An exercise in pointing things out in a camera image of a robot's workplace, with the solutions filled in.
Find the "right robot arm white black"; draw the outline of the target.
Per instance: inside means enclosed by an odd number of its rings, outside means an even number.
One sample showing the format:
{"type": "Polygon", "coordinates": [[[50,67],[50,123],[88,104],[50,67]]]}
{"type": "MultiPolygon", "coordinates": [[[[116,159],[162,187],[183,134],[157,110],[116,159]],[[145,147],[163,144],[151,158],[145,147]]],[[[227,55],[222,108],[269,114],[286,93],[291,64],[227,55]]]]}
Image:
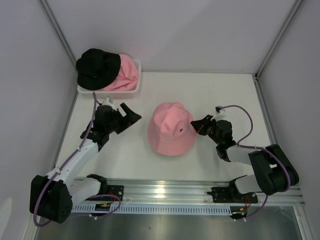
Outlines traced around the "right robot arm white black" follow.
{"type": "Polygon", "coordinates": [[[299,183],[297,171],[279,145],[272,144],[265,148],[240,147],[233,139],[231,122],[215,120],[211,115],[192,121],[191,125],[197,134],[208,136],[215,142],[220,159],[252,167],[252,175],[240,176],[229,182],[227,194],[233,202],[239,202],[246,195],[257,192],[267,196],[285,192],[299,183]]]}

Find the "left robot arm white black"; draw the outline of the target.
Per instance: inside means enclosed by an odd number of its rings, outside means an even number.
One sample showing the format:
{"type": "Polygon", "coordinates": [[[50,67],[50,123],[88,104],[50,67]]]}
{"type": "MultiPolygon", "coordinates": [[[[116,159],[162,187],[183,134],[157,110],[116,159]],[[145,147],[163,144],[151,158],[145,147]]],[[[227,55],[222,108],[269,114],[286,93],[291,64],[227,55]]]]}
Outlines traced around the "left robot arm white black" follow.
{"type": "Polygon", "coordinates": [[[111,103],[95,105],[91,120],[80,136],[79,145],[70,156],[46,175],[33,178],[29,211],[36,226],[41,226],[37,217],[60,224],[65,222],[72,208],[85,200],[122,201],[121,197],[111,194],[108,180],[103,176],[89,174],[80,183],[74,184],[77,175],[101,151],[112,133],[120,134],[142,118],[125,103],[121,103],[120,107],[125,115],[111,103]]]}

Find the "black bucket hat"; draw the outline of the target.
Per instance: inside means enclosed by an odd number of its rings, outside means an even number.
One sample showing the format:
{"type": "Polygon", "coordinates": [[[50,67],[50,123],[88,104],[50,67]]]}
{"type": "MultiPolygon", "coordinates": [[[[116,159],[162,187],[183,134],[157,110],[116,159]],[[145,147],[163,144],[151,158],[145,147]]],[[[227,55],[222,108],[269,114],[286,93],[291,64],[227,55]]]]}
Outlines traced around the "black bucket hat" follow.
{"type": "Polygon", "coordinates": [[[121,68],[119,54],[97,48],[85,51],[76,61],[77,84],[89,91],[97,91],[112,84],[121,68]]]}

